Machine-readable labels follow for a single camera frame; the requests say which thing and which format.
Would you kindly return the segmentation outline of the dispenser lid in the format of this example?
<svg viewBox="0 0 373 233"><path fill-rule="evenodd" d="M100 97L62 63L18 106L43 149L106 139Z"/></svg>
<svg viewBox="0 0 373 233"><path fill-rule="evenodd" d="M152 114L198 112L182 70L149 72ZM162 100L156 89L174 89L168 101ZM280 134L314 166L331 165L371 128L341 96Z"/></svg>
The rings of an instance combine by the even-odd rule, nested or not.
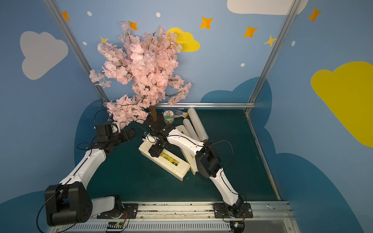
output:
<svg viewBox="0 0 373 233"><path fill-rule="evenodd" d="M187 172L190 170L190 165L183 159L179 158L170 151L164 149L158 157L152 157L150 149L153 144L147 139L143 139L143 143L139 147L142 155L159 165L165 171L180 181L183 181Z"/></svg>

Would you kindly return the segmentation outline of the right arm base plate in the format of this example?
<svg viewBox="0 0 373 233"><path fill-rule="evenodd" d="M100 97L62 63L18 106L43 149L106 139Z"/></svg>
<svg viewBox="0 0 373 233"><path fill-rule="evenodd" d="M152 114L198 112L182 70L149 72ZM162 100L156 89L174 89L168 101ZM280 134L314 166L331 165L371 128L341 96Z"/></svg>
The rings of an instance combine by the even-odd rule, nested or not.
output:
<svg viewBox="0 0 373 233"><path fill-rule="evenodd" d="M212 204L215 218L253 218L253 211L249 203L244 203L235 208L225 203Z"/></svg>

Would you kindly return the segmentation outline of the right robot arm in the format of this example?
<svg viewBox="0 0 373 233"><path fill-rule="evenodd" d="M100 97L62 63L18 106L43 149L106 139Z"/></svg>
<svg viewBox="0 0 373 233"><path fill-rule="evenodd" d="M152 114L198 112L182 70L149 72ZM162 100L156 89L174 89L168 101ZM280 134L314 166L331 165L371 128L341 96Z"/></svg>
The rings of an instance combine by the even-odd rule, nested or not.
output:
<svg viewBox="0 0 373 233"><path fill-rule="evenodd" d="M231 217L244 215L244 198L229 182L212 143L194 140L172 125L163 127L155 122L149 126L149 130L155 139L149 150L152 157L159 157L168 145L186 150L195 157L199 173L209 178L220 192L227 214Z"/></svg>

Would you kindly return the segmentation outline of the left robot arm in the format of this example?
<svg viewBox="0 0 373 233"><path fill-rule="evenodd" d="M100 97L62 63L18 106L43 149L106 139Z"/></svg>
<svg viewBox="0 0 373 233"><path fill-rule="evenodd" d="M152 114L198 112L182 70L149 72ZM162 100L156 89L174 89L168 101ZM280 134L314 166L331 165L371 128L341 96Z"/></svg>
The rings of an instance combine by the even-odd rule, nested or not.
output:
<svg viewBox="0 0 373 233"><path fill-rule="evenodd" d="M136 131L121 129L117 122L97 125L95 130L97 135L78 165L60 183L50 185L44 192L42 209L50 227L85 223L94 216L119 219L126 214L118 195L92 199L87 187L115 147L134 139Z"/></svg>

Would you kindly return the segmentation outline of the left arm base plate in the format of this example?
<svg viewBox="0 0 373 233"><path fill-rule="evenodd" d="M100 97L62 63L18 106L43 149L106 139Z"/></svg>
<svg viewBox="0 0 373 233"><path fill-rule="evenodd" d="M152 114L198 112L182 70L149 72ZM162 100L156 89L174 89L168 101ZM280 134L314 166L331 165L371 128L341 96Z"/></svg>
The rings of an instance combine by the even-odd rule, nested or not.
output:
<svg viewBox="0 0 373 233"><path fill-rule="evenodd" d="M97 219L135 219L139 205L136 203L122 203L113 210L97 215Z"/></svg>

